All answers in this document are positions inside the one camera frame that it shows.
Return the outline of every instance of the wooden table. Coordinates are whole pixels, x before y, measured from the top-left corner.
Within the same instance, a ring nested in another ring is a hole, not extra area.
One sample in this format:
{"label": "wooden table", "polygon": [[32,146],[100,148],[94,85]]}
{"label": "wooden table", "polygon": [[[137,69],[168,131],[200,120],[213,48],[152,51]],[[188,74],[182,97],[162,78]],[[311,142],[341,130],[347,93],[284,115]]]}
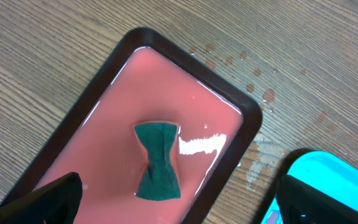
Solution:
{"label": "wooden table", "polygon": [[329,151],[358,168],[358,6],[349,0],[0,0],[0,201],[139,26],[194,53],[264,109],[261,132],[205,223],[251,222],[294,149]]}

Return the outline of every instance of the black tray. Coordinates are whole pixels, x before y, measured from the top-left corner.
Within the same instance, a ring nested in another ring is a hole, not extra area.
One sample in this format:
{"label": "black tray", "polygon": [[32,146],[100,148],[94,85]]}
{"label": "black tray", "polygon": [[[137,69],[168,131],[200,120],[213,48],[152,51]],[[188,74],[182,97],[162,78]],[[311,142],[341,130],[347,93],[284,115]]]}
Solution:
{"label": "black tray", "polygon": [[212,72],[158,32],[149,28],[133,29],[117,44],[71,110],[63,118],[62,122],[24,171],[20,179],[5,196],[0,207],[24,196],[34,189],[92,110],[99,97],[124,66],[129,56],[135,49],[142,46],[153,48],[241,110],[243,123],[240,129],[182,223],[201,223],[204,220],[249,144],[257,134],[262,124],[262,111],[252,98]]}

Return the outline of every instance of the blue plastic lid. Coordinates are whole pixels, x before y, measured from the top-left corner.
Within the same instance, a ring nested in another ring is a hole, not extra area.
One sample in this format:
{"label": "blue plastic lid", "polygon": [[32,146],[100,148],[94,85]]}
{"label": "blue plastic lid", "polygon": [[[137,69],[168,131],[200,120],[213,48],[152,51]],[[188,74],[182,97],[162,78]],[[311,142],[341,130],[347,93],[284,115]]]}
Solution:
{"label": "blue plastic lid", "polygon": [[[358,170],[331,153],[309,152],[297,159],[289,175],[358,211]],[[262,220],[263,224],[281,224],[274,198]]]}

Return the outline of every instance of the pink liquid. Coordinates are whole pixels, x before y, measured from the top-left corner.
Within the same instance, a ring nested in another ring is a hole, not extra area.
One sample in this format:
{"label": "pink liquid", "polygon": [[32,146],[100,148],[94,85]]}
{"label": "pink liquid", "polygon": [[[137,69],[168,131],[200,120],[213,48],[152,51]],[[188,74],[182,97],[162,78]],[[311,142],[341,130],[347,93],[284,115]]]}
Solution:
{"label": "pink liquid", "polygon": [[[146,158],[133,126],[178,123],[181,198],[137,198]],[[155,50],[142,47],[78,128],[38,187],[68,172],[83,182],[80,223],[180,223],[242,123],[240,112]]]}

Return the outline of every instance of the green sponge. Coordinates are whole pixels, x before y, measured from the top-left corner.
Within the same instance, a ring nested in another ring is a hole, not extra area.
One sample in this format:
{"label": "green sponge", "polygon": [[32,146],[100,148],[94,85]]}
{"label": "green sponge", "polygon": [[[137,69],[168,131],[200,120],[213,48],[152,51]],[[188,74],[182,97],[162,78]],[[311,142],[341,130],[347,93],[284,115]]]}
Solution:
{"label": "green sponge", "polygon": [[170,151],[178,126],[164,122],[149,122],[134,127],[145,147],[149,164],[140,180],[136,196],[146,200],[180,198],[180,188],[170,161]]}

